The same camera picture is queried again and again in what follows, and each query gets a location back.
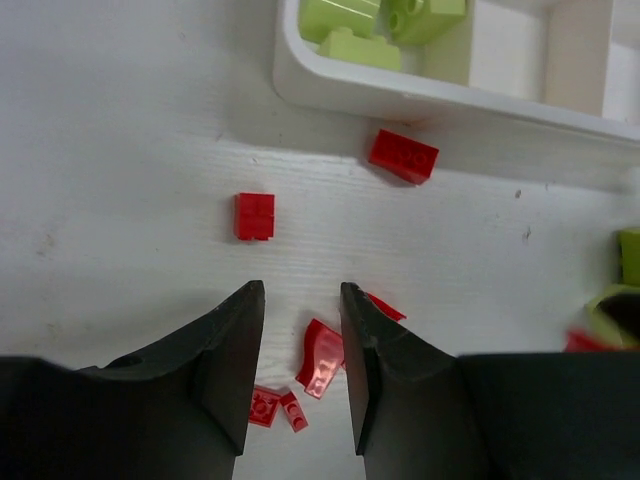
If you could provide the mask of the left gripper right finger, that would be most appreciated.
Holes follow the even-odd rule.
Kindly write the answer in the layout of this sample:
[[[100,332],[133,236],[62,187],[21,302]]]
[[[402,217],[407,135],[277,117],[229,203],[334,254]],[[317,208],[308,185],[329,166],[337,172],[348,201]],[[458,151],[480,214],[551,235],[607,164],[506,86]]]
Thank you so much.
[[[370,479],[635,479],[636,352],[451,356],[340,290],[355,449]]]

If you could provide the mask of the light green duplo brick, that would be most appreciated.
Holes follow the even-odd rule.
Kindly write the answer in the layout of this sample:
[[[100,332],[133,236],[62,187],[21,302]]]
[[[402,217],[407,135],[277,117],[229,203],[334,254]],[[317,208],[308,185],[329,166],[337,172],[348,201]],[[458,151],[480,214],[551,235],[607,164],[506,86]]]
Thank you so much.
[[[304,40],[320,43],[333,30],[350,29],[355,35],[372,35],[380,0],[308,0],[300,2],[298,27]]]

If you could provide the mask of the pale green duplo brick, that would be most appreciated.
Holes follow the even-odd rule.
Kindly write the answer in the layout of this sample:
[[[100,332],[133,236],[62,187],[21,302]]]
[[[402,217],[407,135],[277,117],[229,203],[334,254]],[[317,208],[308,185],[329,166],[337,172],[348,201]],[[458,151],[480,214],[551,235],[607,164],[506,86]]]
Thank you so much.
[[[610,347],[639,348],[639,288],[622,284],[607,287],[586,305],[595,337]]]

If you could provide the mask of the red lego slope piece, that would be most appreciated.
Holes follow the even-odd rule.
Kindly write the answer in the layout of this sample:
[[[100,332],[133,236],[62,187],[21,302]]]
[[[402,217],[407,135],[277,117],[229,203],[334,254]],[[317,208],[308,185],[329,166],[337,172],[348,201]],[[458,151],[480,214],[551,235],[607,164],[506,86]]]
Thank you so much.
[[[306,394],[321,399],[343,366],[342,336],[313,318],[304,334],[302,365],[295,379]]]

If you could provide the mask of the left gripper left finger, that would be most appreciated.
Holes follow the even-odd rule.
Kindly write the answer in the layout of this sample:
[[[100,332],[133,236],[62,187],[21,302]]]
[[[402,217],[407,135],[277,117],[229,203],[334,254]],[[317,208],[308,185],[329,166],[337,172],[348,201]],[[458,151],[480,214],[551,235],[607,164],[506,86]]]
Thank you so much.
[[[104,367],[1,360],[5,479],[229,479],[243,453],[265,316],[251,281]]]

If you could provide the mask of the red curved lego piece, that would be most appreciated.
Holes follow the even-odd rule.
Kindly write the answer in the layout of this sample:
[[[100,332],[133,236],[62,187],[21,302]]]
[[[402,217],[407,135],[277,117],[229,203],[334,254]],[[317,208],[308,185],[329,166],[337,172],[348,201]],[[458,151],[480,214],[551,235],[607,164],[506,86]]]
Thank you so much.
[[[403,313],[401,313],[400,311],[398,311],[397,309],[395,309],[394,307],[392,307],[391,305],[389,305],[388,303],[384,302],[383,300],[381,300],[379,297],[371,294],[371,293],[367,293],[367,296],[369,298],[369,300],[384,314],[386,315],[389,319],[391,319],[394,322],[400,322],[404,319],[407,318],[407,316]]]

